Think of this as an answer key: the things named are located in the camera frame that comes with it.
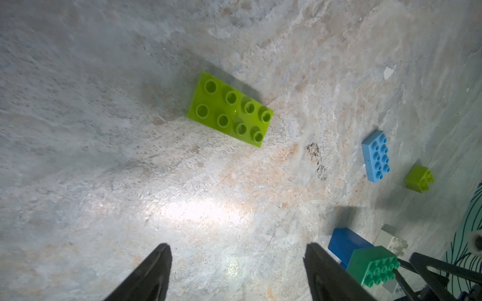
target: toy brick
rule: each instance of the toy brick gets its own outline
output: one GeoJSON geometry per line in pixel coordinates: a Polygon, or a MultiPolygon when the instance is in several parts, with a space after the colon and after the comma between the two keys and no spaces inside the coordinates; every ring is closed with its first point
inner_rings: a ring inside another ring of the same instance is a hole
{"type": "Polygon", "coordinates": [[[420,193],[428,190],[428,184],[434,182],[433,175],[428,167],[413,165],[410,172],[405,177],[407,188],[420,193]]]}
{"type": "Polygon", "coordinates": [[[406,240],[401,239],[383,229],[378,233],[374,246],[382,246],[397,256],[403,256],[403,250],[408,248],[406,240]]]}
{"type": "Polygon", "coordinates": [[[231,137],[260,147],[273,110],[203,72],[187,116],[231,137]]]}
{"type": "Polygon", "coordinates": [[[389,280],[383,284],[383,287],[390,293],[390,294],[398,294],[402,292],[402,288],[398,284],[397,280],[389,280]]]}
{"type": "Polygon", "coordinates": [[[378,246],[354,250],[347,272],[358,283],[371,288],[373,285],[395,279],[393,269],[399,267],[397,256],[378,246]]]}
{"type": "Polygon", "coordinates": [[[336,228],[328,244],[328,249],[348,266],[354,250],[371,248],[373,245],[348,228],[336,228]]]}
{"type": "Polygon", "coordinates": [[[361,145],[366,175],[371,182],[378,182],[390,172],[387,141],[388,138],[383,131],[374,131],[361,145]]]}

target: concrete floor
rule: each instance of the concrete floor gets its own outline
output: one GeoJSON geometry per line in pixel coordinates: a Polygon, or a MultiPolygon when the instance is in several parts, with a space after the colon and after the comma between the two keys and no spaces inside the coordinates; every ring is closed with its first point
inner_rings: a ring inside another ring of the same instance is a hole
{"type": "Polygon", "coordinates": [[[480,1],[3,0],[0,28],[1,300],[101,300],[161,242],[168,300],[310,300],[308,242],[387,223],[441,258],[482,179],[480,1]],[[202,70],[275,111],[260,149],[186,118],[202,70]]]}

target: green lego brick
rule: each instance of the green lego brick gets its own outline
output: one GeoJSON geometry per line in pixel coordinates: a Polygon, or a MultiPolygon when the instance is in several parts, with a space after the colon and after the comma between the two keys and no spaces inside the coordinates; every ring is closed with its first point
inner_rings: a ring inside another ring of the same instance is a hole
{"type": "Polygon", "coordinates": [[[273,110],[203,72],[187,116],[260,147],[273,117],[273,110]]]}
{"type": "Polygon", "coordinates": [[[422,193],[428,190],[428,184],[434,180],[428,167],[414,165],[404,181],[407,188],[422,193]]]}
{"type": "Polygon", "coordinates": [[[347,272],[358,283],[371,288],[373,285],[395,279],[393,269],[399,267],[397,256],[378,246],[354,250],[347,272]]]}

